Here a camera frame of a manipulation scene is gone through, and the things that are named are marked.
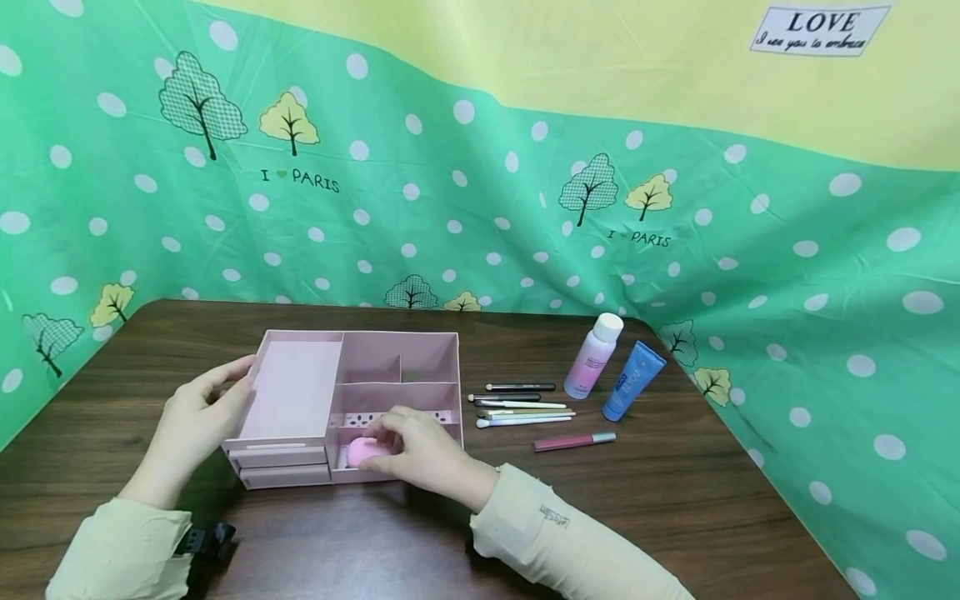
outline hand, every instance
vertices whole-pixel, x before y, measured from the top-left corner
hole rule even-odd
[[[193,471],[235,435],[250,396],[247,371],[253,360],[252,355],[238,358],[177,388],[163,407],[143,462],[118,497],[173,509]],[[218,399],[214,388],[228,381],[236,383]]]
[[[360,464],[364,470],[392,475],[456,500],[479,513],[487,506],[500,474],[467,453],[428,415],[395,406],[375,420],[364,437],[402,447],[394,456],[374,456]]]

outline blue tube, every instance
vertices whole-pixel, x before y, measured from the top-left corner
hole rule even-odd
[[[637,342],[630,352],[627,364],[623,366],[620,378],[613,386],[613,393],[603,405],[603,416],[607,420],[621,420],[643,388],[647,387],[657,373],[663,369],[666,361],[656,352]]]

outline wooden table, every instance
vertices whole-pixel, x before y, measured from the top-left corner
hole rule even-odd
[[[459,331],[469,393],[490,381],[560,384],[591,324],[491,313],[149,304],[0,453],[0,595],[41,596],[80,521],[133,473],[164,400],[195,374],[255,351],[264,329]],[[600,406],[637,339],[661,348],[645,325],[628,323],[574,421],[465,426],[467,450],[553,486],[646,550],[698,598],[854,598],[675,362],[622,422],[603,419]],[[467,405],[467,423],[472,413]],[[530,446],[611,429],[615,444],[542,454]],[[201,578],[191,597],[555,597],[502,564],[471,557],[465,510],[399,482],[244,492],[218,453],[180,504],[200,523],[235,525],[240,539],[226,573]]]

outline green polka dot backdrop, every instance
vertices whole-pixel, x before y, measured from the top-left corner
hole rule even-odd
[[[960,593],[955,173],[505,108],[190,3],[14,4],[0,443],[156,299],[610,311],[861,596]]]

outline light green sleeve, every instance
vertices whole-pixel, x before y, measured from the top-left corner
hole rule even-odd
[[[642,550],[518,468],[504,465],[470,520],[473,546],[569,600],[693,600]]]
[[[114,498],[74,536],[47,600],[180,600],[193,555],[174,556],[190,513]]]

